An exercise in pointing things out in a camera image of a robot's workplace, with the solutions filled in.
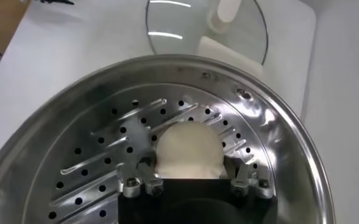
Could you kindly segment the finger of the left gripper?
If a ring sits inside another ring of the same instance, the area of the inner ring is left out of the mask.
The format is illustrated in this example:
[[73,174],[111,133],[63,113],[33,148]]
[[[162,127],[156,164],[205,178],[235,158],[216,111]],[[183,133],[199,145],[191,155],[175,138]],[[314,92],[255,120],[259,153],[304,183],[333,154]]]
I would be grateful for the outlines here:
[[68,5],[74,5],[74,3],[70,0],[40,0],[41,3],[60,3],[60,4],[68,4]]

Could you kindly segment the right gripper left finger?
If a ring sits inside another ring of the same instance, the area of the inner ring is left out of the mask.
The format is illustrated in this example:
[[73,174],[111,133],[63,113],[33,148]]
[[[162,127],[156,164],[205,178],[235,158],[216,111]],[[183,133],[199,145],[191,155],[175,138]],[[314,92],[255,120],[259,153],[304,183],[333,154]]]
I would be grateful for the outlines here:
[[144,193],[159,197],[163,193],[163,180],[155,174],[153,158],[142,158],[139,162],[120,164],[116,171],[118,190],[125,197],[138,197]]

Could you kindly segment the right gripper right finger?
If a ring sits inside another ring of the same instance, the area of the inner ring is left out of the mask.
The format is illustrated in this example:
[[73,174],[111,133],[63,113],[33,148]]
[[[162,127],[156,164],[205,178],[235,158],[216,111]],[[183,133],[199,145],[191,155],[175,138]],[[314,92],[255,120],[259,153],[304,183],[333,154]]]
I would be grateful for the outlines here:
[[274,183],[268,166],[247,164],[236,158],[224,158],[223,179],[230,180],[231,190],[237,197],[250,192],[257,198],[272,198]]

